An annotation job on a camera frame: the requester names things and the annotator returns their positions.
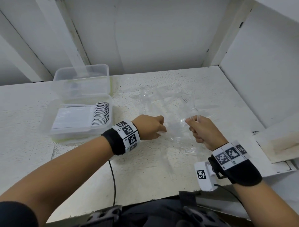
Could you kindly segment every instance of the person's left arm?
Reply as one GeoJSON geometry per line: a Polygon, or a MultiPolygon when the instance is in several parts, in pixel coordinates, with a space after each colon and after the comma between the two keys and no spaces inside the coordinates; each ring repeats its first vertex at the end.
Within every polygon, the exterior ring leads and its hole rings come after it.
{"type": "MultiPolygon", "coordinates": [[[[133,121],[141,140],[158,138],[166,131],[162,116],[140,115],[133,121]]],[[[104,136],[97,137],[40,166],[0,196],[1,201],[25,204],[44,226],[54,210],[73,194],[112,156],[104,136]]]]}

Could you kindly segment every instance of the table surface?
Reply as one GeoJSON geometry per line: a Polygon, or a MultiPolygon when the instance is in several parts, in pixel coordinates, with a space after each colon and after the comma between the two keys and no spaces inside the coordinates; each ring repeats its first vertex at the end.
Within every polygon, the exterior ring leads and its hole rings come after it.
{"type": "MultiPolygon", "coordinates": [[[[290,162],[271,164],[252,136],[264,129],[218,66],[149,72],[112,77],[114,86],[114,121],[133,119],[138,108],[127,89],[173,82],[181,88],[193,84],[202,105],[214,106],[216,126],[230,140],[238,140],[251,155],[262,176],[295,170],[290,162]]],[[[38,132],[39,123],[50,101],[57,95],[51,82],[16,84],[0,87],[0,193],[22,177],[64,154],[75,146],[55,144],[38,132]]],[[[208,153],[200,161],[205,161],[208,153]]],[[[116,181],[116,204],[129,205],[177,195],[179,190],[200,190],[193,164],[199,160],[169,147],[162,139],[146,141],[139,148],[111,161],[116,181]],[[173,168],[169,174],[161,161],[167,151],[173,168]]],[[[220,184],[229,184],[227,179],[220,184]]],[[[112,206],[113,179],[109,164],[103,165],[51,215],[48,222],[79,216],[112,206]]]]}

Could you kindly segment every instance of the person's left hand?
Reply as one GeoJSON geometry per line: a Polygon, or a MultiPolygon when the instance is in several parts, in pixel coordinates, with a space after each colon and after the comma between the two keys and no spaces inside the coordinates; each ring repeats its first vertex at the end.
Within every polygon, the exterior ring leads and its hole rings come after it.
{"type": "Polygon", "coordinates": [[[152,117],[148,115],[140,115],[132,120],[132,122],[138,129],[141,140],[157,139],[160,135],[156,132],[166,132],[166,128],[163,125],[163,116],[152,117]]]}

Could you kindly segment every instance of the wire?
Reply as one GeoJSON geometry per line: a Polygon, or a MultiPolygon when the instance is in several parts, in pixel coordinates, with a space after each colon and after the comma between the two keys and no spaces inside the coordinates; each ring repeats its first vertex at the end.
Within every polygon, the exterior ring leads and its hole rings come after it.
{"type": "Polygon", "coordinates": [[[114,200],[113,200],[113,206],[115,205],[115,198],[116,198],[116,185],[115,185],[115,178],[114,178],[114,173],[113,173],[113,169],[110,163],[110,160],[108,160],[109,165],[110,165],[110,169],[111,169],[111,173],[112,173],[112,178],[113,178],[113,184],[114,184],[114,200]]]}
{"type": "Polygon", "coordinates": [[[240,203],[241,203],[241,205],[244,207],[244,205],[243,205],[243,203],[241,202],[241,200],[234,194],[234,193],[232,193],[230,190],[228,190],[228,189],[226,189],[225,187],[223,187],[223,186],[221,186],[221,185],[219,185],[219,184],[214,184],[215,186],[217,186],[217,187],[221,187],[221,188],[223,188],[224,190],[226,190],[226,191],[228,191],[230,194],[232,194],[240,203]]]}

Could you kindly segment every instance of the transparent plastic box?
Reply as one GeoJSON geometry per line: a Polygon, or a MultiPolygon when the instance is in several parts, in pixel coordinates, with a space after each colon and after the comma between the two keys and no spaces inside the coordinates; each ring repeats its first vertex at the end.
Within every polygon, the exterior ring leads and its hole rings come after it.
{"type": "Polygon", "coordinates": [[[61,68],[55,73],[51,89],[56,92],[59,99],[53,100],[48,105],[39,130],[50,136],[54,142],[80,142],[80,139],[100,135],[113,126],[113,101],[109,95],[111,83],[107,65],[61,68]],[[61,106],[62,104],[94,105],[97,102],[108,102],[110,105],[109,120],[106,124],[84,128],[52,129],[58,109],[67,108],[61,106]]]}

